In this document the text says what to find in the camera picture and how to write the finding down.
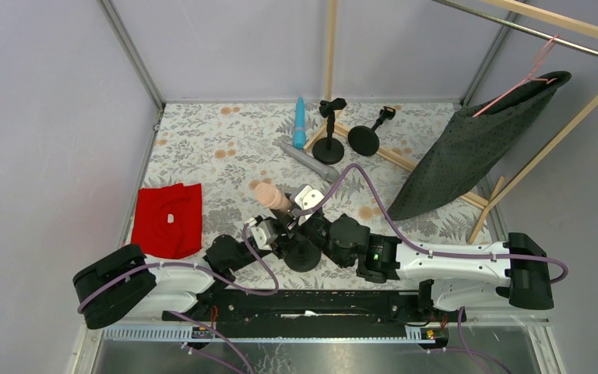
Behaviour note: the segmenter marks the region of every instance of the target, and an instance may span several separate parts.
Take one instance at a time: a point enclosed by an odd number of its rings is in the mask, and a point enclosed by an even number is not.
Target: brown stain
[[[372,209],[368,206],[364,206],[359,209],[359,218],[362,220],[369,220],[372,218]]]

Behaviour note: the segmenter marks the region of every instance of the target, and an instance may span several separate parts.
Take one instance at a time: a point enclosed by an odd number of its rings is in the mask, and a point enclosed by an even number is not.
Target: floral tablecloth
[[[396,108],[397,114],[385,122],[377,134],[381,144],[409,159],[419,161],[439,137],[455,111],[452,104],[362,104],[349,103],[339,117],[348,126],[372,126],[382,105]],[[307,104],[307,135],[322,124],[317,104]],[[144,179],[144,187],[175,183],[202,184],[202,251],[221,234],[240,237],[249,217],[269,215],[253,197],[253,188],[268,182],[281,191],[293,192],[308,183],[323,192],[329,183],[280,148],[291,143],[294,104],[169,104],[160,125]],[[380,156],[362,157],[346,144],[345,158],[334,165],[342,170],[349,163],[363,166],[375,184],[385,206],[389,206],[406,180],[408,172]],[[392,235],[365,180],[352,171],[340,190],[325,205],[325,215],[334,220],[342,213],[359,220],[374,233]],[[430,243],[465,244],[480,210],[458,199],[441,209],[399,222],[413,240]],[[477,243],[489,242],[484,228]],[[328,289],[415,289],[415,282],[365,282],[354,268],[340,269],[325,256],[307,273],[295,273],[282,260],[267,256],[266,262],[283,288]],[[258,264],[239,270],[237,282],[248,287],[271,288],[273,282]]]

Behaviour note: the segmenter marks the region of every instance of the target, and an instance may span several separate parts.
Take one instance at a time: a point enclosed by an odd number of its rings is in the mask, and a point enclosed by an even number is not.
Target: black stand
[[[365,126],[356,126],[350,130],[347,135],[347,141],[354,152],[361,156],[372,156],[379,150],[379,137],[375,134],[375,130],[384,123],[387,119],[393,119],[396,116],[396,110],[389,107],[384,107],[379,111],[379,117],[372,126],[372,129]]]
[[[323,164],[331,165],[343,159],[345,147],[337,139],[333,139],[333,132],[336,129],[336,111],[343,110],[347,102],[343,98],[334,101],[320,101],[320,115],[326,118],[326,138],[322,138],[313,145],[313,157]]]

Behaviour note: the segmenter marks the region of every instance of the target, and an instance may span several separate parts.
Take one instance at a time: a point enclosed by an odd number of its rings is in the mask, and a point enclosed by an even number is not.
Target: gray wall
[[[0,1],[0,373],[65,369],[155,111],[95,1]]]
[[[476,0],[464,2],[505,14]],[[324,94],[326,0],[114,3],[168,101]],[[461,97],[496,30],[428,0],[341,0],[334,94]]]
[[[535,0],[532,4],[598,24],[598,2]],[[528,19],[521,24],[595,46],[574,32]],[[543,41],[512,32],[476,102],[502,94],[523,78]],[[568,70],[572,80],[526,136],[493,170],[512,177],[598,92],[598,59],[556,47],[541,72]],[[564,260],[571,275],[554,286],[551,313],[570,373],[598,372],[598,107],[501,202],[510,231],[523,231]]]

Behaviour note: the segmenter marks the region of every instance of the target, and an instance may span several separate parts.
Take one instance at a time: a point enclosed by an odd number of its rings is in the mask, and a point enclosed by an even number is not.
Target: wooden frame
[[[572,19],[567,16],[563,16],[554,12],[549,12],[544,9],[537,8],[535,6],[523,4],[521,2],[515,2],[513,0],[481,0],[492,5],[496,5],[503,9],[507,9],[512,12],[517,12],[524,16],[528,16],[546,23],[553,24],[555,26],[563,27],[568,30],[573,30],[581,34],[585,34],[598,39],[598,26]],[[329,24],[328,30],[329,35],[327,39],[327,53],[326,53],[326,66],[325,66],[325,100],[330,101],[332,95],[332,78],[333,78],[333,55],[334,55],[334,44],[336,40],[336,14],[337,14],[337,0],[330,0],[329,3]],[[515,186],[526,177],[526,175],[533,170],[548,154],[551,152],[583,119],[590,114],[593,109],[598,105],[598,94],[585,106],[583,109],[567,124],[565,125],[549,142],[547,142],[542,149],[533,156],[533,158],[526,163],[521,171],[515,175],[507,185],[503,186],[505,182],[504,177],[500,177],[494,190],[491,193],[490,199],[478,196],[475,193],[468,192],[461,196],[462,199],[471,203],[472,205],[482,209],[482,213],[478,218],[476,226],[467,242],[472,244],[484,225],[485,219],[490,211],[505,197]],[[340,116],[340,111],[336,114],[336,118]],[[349,129],[336,122],[335,134],[344,136],[347,138]],[[304,146],[304,151],[308,151],[310,147],[318,139],[323,137],[326,133],[326,123],[313,134],[309,141]],[[380,146],[377,154],[384,157],[386,160],[400,166],[401,168],[412,171],[416,164],[411,160],[408,160],[402,155],[399,155],[385,146]]]

